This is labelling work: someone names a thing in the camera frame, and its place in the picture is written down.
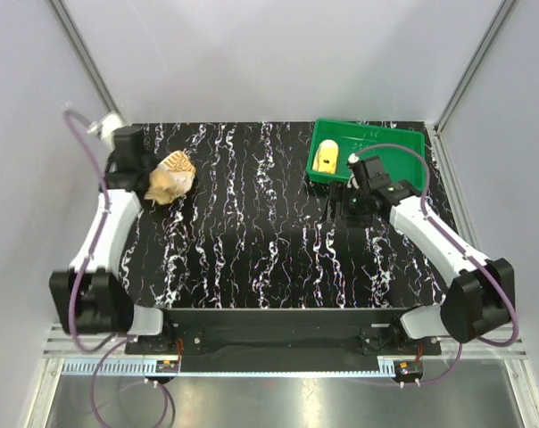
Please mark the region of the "yellow towel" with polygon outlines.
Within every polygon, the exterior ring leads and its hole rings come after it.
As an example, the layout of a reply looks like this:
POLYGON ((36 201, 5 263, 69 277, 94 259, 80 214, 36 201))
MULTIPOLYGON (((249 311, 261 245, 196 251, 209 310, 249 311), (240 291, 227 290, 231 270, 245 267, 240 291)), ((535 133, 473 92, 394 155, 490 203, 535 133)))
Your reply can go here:
POLYGON ((339 156, 339 148, 336 141, 326 139, 322 141, 315 153, 312 170, 325 174, 335 174, 339 156))

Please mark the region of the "orange striped towel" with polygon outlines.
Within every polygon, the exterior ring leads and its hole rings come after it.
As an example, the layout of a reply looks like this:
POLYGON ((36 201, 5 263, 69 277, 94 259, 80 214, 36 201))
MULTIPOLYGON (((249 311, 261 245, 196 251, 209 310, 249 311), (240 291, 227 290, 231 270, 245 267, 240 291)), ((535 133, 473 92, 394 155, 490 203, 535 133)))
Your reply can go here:
POLYGON ((175 151, 164 158, 149 177, 144 199, 168 205, 190 191, 196 168, 185 152, 175 151))

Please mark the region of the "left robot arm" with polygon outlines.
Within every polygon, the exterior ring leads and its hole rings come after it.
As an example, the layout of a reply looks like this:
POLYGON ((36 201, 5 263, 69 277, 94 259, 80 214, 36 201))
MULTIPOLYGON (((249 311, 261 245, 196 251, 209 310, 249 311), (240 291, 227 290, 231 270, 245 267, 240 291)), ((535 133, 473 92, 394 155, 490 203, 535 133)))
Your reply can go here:
POLYGON ((50 293, 63 330, 72 337, 145 336, 153 350, 165 353, 175 346, 177 332, 164 324, 161 310, 135 304, 119 276, 123 249, 149 185, 152 156, 140 127, 117 128, 110 138, 114 169, 103 175, 95 216, 79 252, 66 270, 50 276, 50 293))

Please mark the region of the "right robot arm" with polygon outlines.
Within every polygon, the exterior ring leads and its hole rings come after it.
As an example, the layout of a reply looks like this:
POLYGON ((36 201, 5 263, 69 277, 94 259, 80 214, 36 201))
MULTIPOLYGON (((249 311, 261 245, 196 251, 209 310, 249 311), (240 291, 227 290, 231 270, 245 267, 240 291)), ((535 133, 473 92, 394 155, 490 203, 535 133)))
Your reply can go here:
POLYGON ((447 336, 458 343, 515 321, 514 269, 506 259, 490 259, 461 239, 428 206, 427 197, 406 180, 394 181, 379 157, 351 154, 347 183, 334 183, 331 200, 351 226, 378 216, 403 233, 444 280, 444 301, 407 309, 389 327, 394 350, 409 353, 421 339, 447 336))

